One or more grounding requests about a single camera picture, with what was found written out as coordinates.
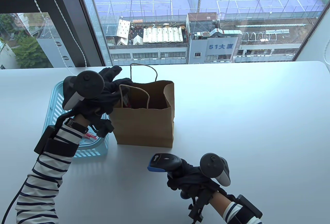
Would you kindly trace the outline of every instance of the hand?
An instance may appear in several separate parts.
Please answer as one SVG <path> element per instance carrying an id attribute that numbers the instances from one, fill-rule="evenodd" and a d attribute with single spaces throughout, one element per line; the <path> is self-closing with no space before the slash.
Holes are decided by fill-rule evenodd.
<path id="1" fill-rule="evenodd" d="M 98 116 L 102 116 L 104 113 L 110 114 L 113 111 L 113 106 L 120 100 L 119 85 L 132 85 L 132 81 L 129 78 L 113 81 L 121 70 L 121 67 L 117 65 L 101 70 L 99 74 L 104 79 L 104 89 L 102 93 L 96 98 L 84 99 L 74 110 L 82 114 L 88 120 L 90 120 L 90 116 L 94 116 L 94 114 Z M 128 88 L 123 87 L 123 95 L 127 92 Z"/>
<path id="2" fill-rule="evenodd" d="M 181 167 L 172 172 L 172 177 L 167 176 L 167 186 L 172 190 L 183 190 L 189 197 L 198 197 L 204 190 L 209 189 L 212 193 L 220 189 L 220 185 L 206 177 L 199 167 L 194 167 L 182 159 Z"/>

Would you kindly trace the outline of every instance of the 51大厦 sign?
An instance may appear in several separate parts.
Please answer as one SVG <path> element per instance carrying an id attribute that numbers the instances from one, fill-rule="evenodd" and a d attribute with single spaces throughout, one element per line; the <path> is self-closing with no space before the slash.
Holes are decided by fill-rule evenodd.
<path id="1" fill-rule="evenodd" d="M 232 55 L 237 37 L 207 39 L 206 55 Z"/>

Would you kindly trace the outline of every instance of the light blue plastic basket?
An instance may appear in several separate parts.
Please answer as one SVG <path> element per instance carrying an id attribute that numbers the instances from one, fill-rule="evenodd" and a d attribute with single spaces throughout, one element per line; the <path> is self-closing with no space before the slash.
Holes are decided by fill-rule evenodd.
<path id="1" fill-rule="evenodd" d="M 62 109 L 63 100 L 63 81 L 61 81 L 56 84 L 52 91 L 43 132 L 48 125 L 54 125 L 57 118 L 64 112 L 67 112 Z M 105 156 L 107 153 L 108 135 L 105 138 L 97 137 L 95 132 L 89 127 L 88 133 L 80 141 L 74 158 L 100 157 Z"/>

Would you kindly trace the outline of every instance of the striped sleeve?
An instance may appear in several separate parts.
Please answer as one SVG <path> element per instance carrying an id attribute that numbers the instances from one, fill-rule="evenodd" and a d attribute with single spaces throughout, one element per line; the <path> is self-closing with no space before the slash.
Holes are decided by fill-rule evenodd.
<path id="1" fill-rule="evenodd" d="M 229 221 L 237 214 L 237 212 L 242 208 L 243 206 L 234 202 L 231 202 L 231 204 L 228 205 L 224 212 L 223 219 L 226 223 L 229 223 Z M 262 221 L 257 217 L 252 217 L 247 224 L 263 224 Z"/>
<path id="2" fill-rule="evenodd" d="M 63 125 L 55 140 L 59 143 L 79 144 L 83 134 Z M 59 193 L 62 177 L 67 172 L 72 157 L 63 157 L 48 152 L 39 156 L 28 174 L 27 181 L 17 199 L 17 224 L 57 224 L 54 197 Z"/>

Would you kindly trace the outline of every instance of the forearm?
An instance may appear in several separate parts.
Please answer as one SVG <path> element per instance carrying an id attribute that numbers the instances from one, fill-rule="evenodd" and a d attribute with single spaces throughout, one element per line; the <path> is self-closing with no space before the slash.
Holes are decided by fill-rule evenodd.
<path id="1" fill-rule="evenodd" d="M 86 125 L 83 119 L 75 120 Z M 63 125 L 57 133 L 55 140 L 59 143 L 79 144 L 83 134 Z M 18 224 L 27 223 L 58 223 L 55 212 L 54 197 L 59 193 L 62 177 L 67 172 L 72 157 L 63 157 L 48 152 L 39 156 L 36 165 L 28 174 L 18 199 L 17 217 Z"/>
<path id="2" fill-rule="evenodd" d="M 238 211 L 243 207 L 240 204 L 231 202 L 219 192 L 213 194 L 210 204 L 221 215 L 226 223 L 229 223 L 229 221 L 234 218 Z M 259 218 L 252 217 L 247 224 L 262 224 L 262 221 Z"/>

